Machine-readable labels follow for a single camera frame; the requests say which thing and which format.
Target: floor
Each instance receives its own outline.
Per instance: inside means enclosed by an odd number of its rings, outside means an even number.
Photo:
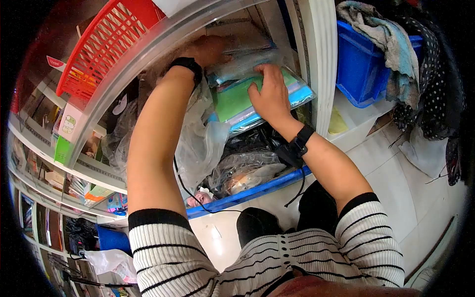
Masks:
[[[399,131],[389,125],[365,142],[347,152],[379,197],[404,254],[404,270],[409,275],[433,249],[450,219],[463,209],[465,186],[459,182],[450,187],[447,177],[433,179],[413,166],[401,153]],[[311,184],[313,175],[306,177]],[[298,222],[298,200],[288,202],[299,190],[300,183],[250,200],[230,209],[258,207],[279,218],[282,229]],[[190,220],[191,227],[216,269],[223,271],[238,257],[240,245],[236,231],[238,212],[210,214]]]

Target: yellow cloth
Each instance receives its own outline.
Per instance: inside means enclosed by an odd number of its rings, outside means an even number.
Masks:
[[[330,125],[328,126],[328,133],[338,134],[348,130],[348,126],[343,120],[340,112],[335,106],[332,108],[332,115],[330,116]]]

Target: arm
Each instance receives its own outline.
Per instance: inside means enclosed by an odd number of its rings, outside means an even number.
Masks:
[[[261,92],[251,85],[248,93],[256,112],[279,132],[288,142],[292,141],[304,124],[290,115],[287,88],[280,68],[259,65],[256,71],[264,75]],[[348,156],[319,134],[308,140],[303,159],[318,182],[335,198],[338,214],[356,196],[373,192],[370,185]]]
[[[182,57],[193,57],[201,67],[222,59],[225,40],[217,36],[195,41]],[[132,133],[127,162],[129,213],[165,209],[187,218],[175,180],[173,155],[178,144],[186,106],[193,91],[194,74],[174,66],[150,94]]]

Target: pink item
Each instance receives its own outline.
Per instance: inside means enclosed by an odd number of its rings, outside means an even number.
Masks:
[[[195,197],[196,199],[198,199],[198,201],[201,202],[201,204],[206,204],[206,203],[210,203],[211,202],[211,198],[209,197],[209,195],[205,192],[201,192],[201,191],[198,191],[195,193]],[[186,199],[186,203],[191,206],[191,207],[195,207],[195,206],[199,206],[200,204],[198,202],[196,202],[196,200],[193,198],[193,197],[188,197]]]

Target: black pants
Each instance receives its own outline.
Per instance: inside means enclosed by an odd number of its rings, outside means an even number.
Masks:
[[[338,220],[336,202],[318,181],[314,181],[304,192],[298,210],[300,218],[296,231],[319,228],[335,235]],[[236,227],[241,248],[257,237],[284,233],[275,215],[255,207],[243,210],[237,218]]]

